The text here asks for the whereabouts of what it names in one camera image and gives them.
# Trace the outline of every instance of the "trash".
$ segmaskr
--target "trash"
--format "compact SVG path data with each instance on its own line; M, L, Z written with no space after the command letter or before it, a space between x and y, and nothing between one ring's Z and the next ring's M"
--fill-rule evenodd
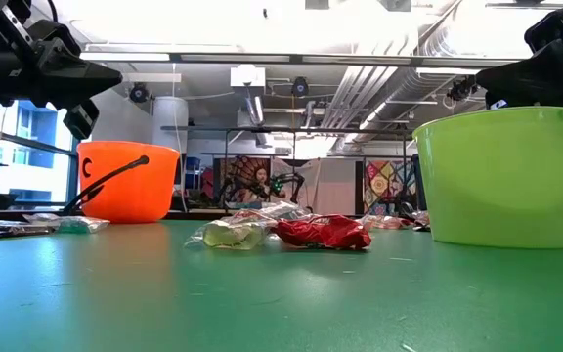
M365 215L362 219L358 220L367 230L387 229L387 230L401 230L409 229L412 221L402 219L394 216L381 216L381 215Z
M32 225L46 225L58 229L59 233L93 234L109 225L109 220L87 216L58 216L50 213L24 215Z
M362 249L370 245L366 228L342 215L282 220L272 230L286 243L309 248Z
M0 220L0 238L49 235L57 228L49 225L34 225L20 221Z
M308 210L285 201L257 210L244 209L203 225L185 246L202 242L213 248L249 250L267 238L279 220L309 219L312 216Z
M214 220L202 227L203 242L210 247L252 249L268 234L266 222L230 224Z
M429 212L428 211L415 211L411 214L414 223L418 226L429 226Z

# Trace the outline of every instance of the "fluorescent light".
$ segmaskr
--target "fluorescent light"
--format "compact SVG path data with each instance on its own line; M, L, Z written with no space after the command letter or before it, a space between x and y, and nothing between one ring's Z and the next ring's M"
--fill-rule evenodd
M89 48L112 48L130 52L166 52L166 53L237 53L238 48L233 44L145 44L145 43L88 43Z
M182 62L211 62L211 63L289 63L288 55L262 55L262 54L183 54Z
M477 74L481 69L475 68L450 68L450 67L417 67L418 74L450 74L450 75L466 75Z
M86 52L80 59L96 62L168 62L170 57L166 53L97 53Z

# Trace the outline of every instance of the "bucket handle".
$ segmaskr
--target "bucket handle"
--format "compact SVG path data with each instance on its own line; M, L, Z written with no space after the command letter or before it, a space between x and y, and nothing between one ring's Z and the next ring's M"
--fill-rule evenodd
M117 168L116 170L110 172L109 174L105 175L104 177L100 178L99 180L93 182L93 184L86 187L82 192L79 193L79 195L77 195L77 197L75 197L72 201L70 201L65 206L65 208L63 209L63 215L64 216L70 215L70 213L73 211L73 209L75 208L77 203L79 201L81 201L84 197L89 196L91 194L96 196L103 189L103 187L104 187L103 183L105 181L111 179L112 177L114 177L114 176L116 176L116 175L118 175L122 172L136 168L140 165L147 165L148 163L149 163L149 157L146 156L146 155L141 155L141 157L139 157L138 159Z

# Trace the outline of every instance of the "black robotic arm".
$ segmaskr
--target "black robotic arm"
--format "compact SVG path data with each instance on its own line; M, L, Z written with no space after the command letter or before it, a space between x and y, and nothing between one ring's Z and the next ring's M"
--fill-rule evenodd
M525 42L534 53L530 59L477 73L476 84L488 90L487 108L563 107L563 9L530 27Z
M89 63L68 28L41 20L24 27L31 0L0 0L0 104L29 99L38 107L67 109L65 125L90 136L99 111L90 100L122 81L120 72Z

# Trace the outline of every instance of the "duct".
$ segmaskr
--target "duct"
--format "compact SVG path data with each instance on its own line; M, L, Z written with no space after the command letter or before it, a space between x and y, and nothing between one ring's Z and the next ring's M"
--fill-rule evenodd
M254 126L261 126L264 123L264 115L262 113L262 101L260 96L246 97L246 109L251 117Z
M310 127L310 122L312 121L312 116L314 115L314 104L316 103L317 102L315 101L309 101L308 104L305 106L306 119L305 119L305 126L303 126L303 128Z
M385 44L383 43L377 44L375 48L372 50L372 53L376 55L382 55L384 54L384 52L387 53L388 50L392 48L393 43L392 42L388 43L386 48L384 48L384 45ZM354 68L358 68L360 70L360 74L356 75L355 81L353 82L349 90L346 92L346 94L343 95L342 102L340 103L340 109L337 109L336 107L332 106L335 110L333 111L332 115L329 117L329 120L326 122L326 124L322 124L322 126L333 127L336 124L336 122L338 122L338 120L346 118L348 113L351 113L348 112L347 110L353 108L356 109L358 107L356 102L364 97L365 95L364 92L368 86L372 86L375 84L375 81L379 77L377 72L382 67L375 68L371 66L364 66L364 67L354 67Z
M447 44L450 34L450 26L457 16L457 6L447 15L446 20L437 27L436 31L419 47L418 54L421 56L454 56L456 52ZM415 68L401 67L392 75L391 82L386 90L380 95L383 102L388 101L414 101L425 100L434 92L449 84L454 76L446 77L439 74L418 74ZM412 111L415 106L400 104L386 104L377 115L381 119L399 119ZM386 129L391 124L383 126L380 123L368 123L366 129ZM374 138L375 135L360 134L353 138L353 142L363 143Z
M404 36L398 36L386 45L379 45L373 53L375 55L407 55L416 47L417 33L410 32ZM395 67L363 67L356 82L341 102L341 109L336 110L326 127L344 128L365 107L368 102L379 92L388 81Z
M378 43L360 43L358 45L357 50L354 54L363 54L369 55L376 51ZM343 100L349 96L349 92L356 84L358 80L358 76L362 73L364 67L361 66L350 66L344 72L344 76L342 77L342 81L340 85L336 89L336 93L329 104L329 109L325 112L325 118L321 122L322 127L327 127L331 125L332 117L338 114L338 111L341 109L345 109L346 107L343 105Z

